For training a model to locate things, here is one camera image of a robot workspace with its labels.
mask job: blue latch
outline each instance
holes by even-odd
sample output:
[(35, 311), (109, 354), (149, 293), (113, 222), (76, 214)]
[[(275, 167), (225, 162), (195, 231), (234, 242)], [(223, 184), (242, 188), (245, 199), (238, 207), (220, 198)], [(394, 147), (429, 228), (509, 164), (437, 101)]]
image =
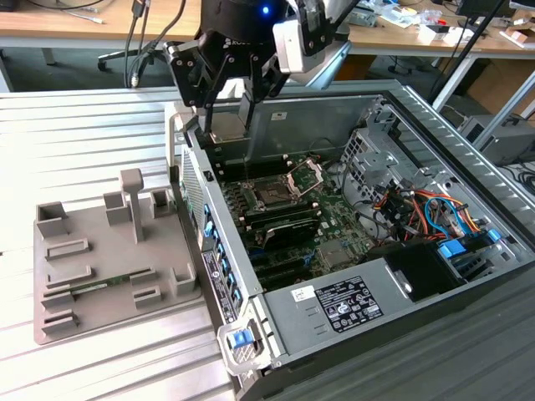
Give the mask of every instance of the blue latch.
[(491, 230), (488, 231), (488, 236), (489, 238), (494, 241), (494, 242), (498, 242), (502, 239), (502, 234), (500, 234), (497, 230), (495, 230), (494, 228), (492, 228)]
[(236, 301), (238, 306), (242, 304), (242, 294), (240, 294), (240, 290), (238, 289), (234, 290), (234, 301)]
[(218, 253), (218, 256), (221, 258), (225, 256), (225, 248), (223, 247), (223, 244), (219, 244), (217, 246), (217, 253)]
[(466, 252), (466, 248), (459, 242), (459, 240), (444, 242), (439, 249), (441, 250), (442, 255), (448, 259)]
[(214, 231), (214, 222), (208, 221), (206, 224), (206, 227), (204, 227), (204, 236), (205, 237), (211, 236), (213, 231)]
[(234, 332), (229, 336), (229, 343), (231, 344), (232, 349), (245, 347), (246, 345), (254, 343), (254, 336), (252, 331), (246, 328), (239, 332)]
[(227, 285), (230, 289), (236, 285), (236, 279), (232, 273), (228, 275)]
[(231, 268), (231, 265), (230, 265), (230, 263), (228, 262), (228, 259), (226, 259), (225, 257), (223, 258), (221, 264), (222, 264), (222, 266), (223, 266), (223, 274), (226, 276), (226, 275), (228, 274), (228, 271), (229, 271), (230, 268)]

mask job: circuit board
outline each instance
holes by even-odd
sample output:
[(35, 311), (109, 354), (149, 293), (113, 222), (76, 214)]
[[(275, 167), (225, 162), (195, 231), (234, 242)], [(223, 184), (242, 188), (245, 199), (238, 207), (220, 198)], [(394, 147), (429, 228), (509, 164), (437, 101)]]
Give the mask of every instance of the circuit board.
[[(303, 157), (292, 160), (294, 165), (303, 161)], [(306, 166), (296, 169), (292, 177), (294, 187), (302, 194), (300, 197), (288, 188), (288, 175), (222, 183), (223, 195), (258, 280), (270, 291), (354, 266), (374, 245), (328, 173), (321, 170), (320, 184), (314, 171)], [(310, 205), (312, 210), (293, 212)], [(281, 217), (261, 228), (243, 224), (244, 216), (258, 219), (268, 212), (279, 212)], [(298, 213), (302, 215), (290, 223)], [(285, 238), (282, 245), (268, 247), (265, 233), (290, 224), (300, 225), (295, 232), (303, 240), (288, 246), (286, 240), (296, 239)]]

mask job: motherboard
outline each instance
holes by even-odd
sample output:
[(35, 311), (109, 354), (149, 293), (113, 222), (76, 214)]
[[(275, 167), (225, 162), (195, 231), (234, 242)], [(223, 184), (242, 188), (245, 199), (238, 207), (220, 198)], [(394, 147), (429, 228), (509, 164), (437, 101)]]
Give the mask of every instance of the motherboard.
[(272, 291), (362, 261), (374, 239), (342, 197), (336, 177), (311, 157), (288, 173), (222, 182), (258, 280)]

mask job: power supply label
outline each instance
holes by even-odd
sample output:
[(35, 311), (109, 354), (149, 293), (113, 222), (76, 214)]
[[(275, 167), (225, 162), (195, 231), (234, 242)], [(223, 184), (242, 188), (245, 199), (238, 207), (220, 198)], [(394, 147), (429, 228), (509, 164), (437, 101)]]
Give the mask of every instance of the power supply label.
[(361, 276), (319, 288), (316, 297), (335, 332), (345, 332), (383, 316)]

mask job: green circuit board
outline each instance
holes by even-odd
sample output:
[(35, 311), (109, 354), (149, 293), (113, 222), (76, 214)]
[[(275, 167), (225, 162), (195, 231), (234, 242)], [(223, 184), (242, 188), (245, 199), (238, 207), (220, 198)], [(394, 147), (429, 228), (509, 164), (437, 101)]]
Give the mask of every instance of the green circuit board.
[[(297, 158), (293, 163), (299, 165), (302, 161), (304, 158)], [(321, 176), (324, 181), (300, 198), (288, 190), (286, 175), (222, 183), (243, 245), (260, 282), (269, 290), (354, 266), (374, 245), (366, 229), (354, 218), (353, 208), (340, 195), (332, 176), (323, 170)], [(293, 172), (292, 177), (301, 193), (318, 182), (315, 172), (306, 165)], [(296, 245), (264, 248), (262, 236), (266, 230), (288, 223), (284, 219), (258, 230), (241, 224), (245, 213), (261, 216), (265, 211), (284, 211), (289, 206), (311, 203), (317, 204), (313, 214), (317, 230)]]

